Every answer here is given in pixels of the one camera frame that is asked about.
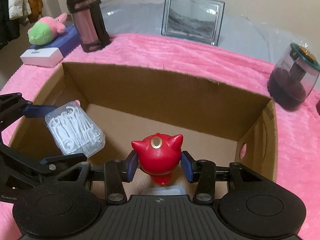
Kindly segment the clear box of floss picks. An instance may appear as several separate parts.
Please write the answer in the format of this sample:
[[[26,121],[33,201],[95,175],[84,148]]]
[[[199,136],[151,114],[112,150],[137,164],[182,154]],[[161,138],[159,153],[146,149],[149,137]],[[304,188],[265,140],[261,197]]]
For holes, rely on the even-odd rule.
[[[45,121],[63,155],[83,153],[89,158],[105,146],[103,131],[76,101],[48,113]]]

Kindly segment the white square night light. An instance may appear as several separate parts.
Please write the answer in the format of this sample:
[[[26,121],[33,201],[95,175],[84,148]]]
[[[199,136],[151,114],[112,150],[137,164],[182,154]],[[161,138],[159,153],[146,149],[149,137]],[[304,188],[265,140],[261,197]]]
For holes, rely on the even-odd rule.
[[[178,196],[186,195],[185,188],[181,186],[148,187],[141,192],[141,195],[147,196]]]

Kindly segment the red Doraemon figurine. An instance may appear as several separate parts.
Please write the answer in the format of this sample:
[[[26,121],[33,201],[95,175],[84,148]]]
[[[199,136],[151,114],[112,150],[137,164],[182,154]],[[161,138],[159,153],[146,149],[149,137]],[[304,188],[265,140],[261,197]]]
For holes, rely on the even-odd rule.
[[[182,134],[171,136],[161,133],[131,142],[132,149],[140,162],[140,168],[154,183],[161,186],[167,185],[172,180],[174,170],[182,156],[182,144]]]

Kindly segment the blue white flat box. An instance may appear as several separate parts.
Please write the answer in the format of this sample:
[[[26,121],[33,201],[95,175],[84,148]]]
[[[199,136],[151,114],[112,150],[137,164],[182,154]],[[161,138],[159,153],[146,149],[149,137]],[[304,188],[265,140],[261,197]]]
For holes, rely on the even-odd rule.
[[[69,25],[63,34],[44,46],[32,45],[21,56],[24,64],[53,68],[80,44],[80,36],[74,25]]]

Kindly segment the green pink plush toy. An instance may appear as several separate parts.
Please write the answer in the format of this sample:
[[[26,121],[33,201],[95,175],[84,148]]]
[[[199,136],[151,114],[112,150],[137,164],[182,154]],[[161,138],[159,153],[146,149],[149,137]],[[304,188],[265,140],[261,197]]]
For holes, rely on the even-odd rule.
[[[42,46],[54,41],[58,35],[66,31],[66,20],[67,13],[62,13],[57,18],[49,16],[40,18],[33,27],[28,30],[29,43]]]

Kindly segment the brown cardboard box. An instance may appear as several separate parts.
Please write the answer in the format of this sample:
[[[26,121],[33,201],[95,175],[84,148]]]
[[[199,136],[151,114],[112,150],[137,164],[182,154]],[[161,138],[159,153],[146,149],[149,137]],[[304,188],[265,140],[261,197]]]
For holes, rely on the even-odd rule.
[[[161,133],[183,135],[182,150],[218,166],[236,161],[277,176],[273,101],[205,77],[115,64],[63,63],[32,98],[36,105],[79,101],[105,135],[92,166],[125,159],[131,143]]]

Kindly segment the hanging jackets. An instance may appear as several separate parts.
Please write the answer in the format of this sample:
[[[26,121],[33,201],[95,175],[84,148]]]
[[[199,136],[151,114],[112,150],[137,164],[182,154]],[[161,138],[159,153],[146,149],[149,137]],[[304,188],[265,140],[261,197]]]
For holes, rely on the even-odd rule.
[[[1,48],[19,38],[20,25],[36,22],[42,8],[42,0],[1,0]]]

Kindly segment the dark red cylindrical canister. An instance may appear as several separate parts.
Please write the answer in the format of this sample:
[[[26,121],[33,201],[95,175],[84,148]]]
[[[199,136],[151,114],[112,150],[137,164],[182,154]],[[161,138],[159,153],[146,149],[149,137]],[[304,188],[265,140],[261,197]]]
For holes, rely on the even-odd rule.
[[[320,115],[320,101],[316,104],[317,113]]]

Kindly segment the clear jar green lid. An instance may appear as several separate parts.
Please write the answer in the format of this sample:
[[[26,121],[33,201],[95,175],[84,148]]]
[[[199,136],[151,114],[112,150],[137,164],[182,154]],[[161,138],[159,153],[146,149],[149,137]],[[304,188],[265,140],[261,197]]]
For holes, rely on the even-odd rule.
[[[319,63],[304,46],[291,43],[276,63],[267,88],[285,110],[295,111],[309,96],[319,77]]]

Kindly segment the silver framed sand picture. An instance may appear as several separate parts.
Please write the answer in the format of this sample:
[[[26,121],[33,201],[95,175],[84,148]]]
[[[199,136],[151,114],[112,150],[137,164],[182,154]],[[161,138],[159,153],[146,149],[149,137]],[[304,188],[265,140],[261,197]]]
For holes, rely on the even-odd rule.
[[[217,46],[225,2],[164,0],[161,35]]]

